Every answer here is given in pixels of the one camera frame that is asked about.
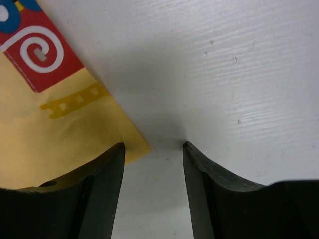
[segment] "black plastic piece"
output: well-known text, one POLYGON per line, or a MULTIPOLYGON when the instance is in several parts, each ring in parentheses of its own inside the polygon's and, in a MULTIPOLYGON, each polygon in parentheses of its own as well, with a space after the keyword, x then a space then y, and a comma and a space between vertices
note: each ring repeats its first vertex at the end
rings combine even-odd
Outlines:
POLYGON ((318 239, 319 181, 263 186, 183 148, 194 239, 318 239))
POLYGON ((0 189, 0 238, 110 239, 124 157, 118 143, 40 187, 0 189))

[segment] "white textured surface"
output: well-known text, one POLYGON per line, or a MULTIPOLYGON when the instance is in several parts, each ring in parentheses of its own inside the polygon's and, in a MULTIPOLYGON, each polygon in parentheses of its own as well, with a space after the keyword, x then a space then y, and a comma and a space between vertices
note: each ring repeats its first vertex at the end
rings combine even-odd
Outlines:
POLYGON ((259 183, 319 178, 319 1, 42 0, 153 153, 114 239, 192 238, 178 147, 259 183))

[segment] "red square with spiral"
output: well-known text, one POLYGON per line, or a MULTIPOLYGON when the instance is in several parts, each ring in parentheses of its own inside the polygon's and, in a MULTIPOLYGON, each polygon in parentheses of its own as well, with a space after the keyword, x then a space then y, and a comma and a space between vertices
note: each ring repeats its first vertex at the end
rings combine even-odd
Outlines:
POLYGON ((11 34, 0 33, 0 49, 35 92, 74 74, 84 66, 43 11, 23 9, 11 34))

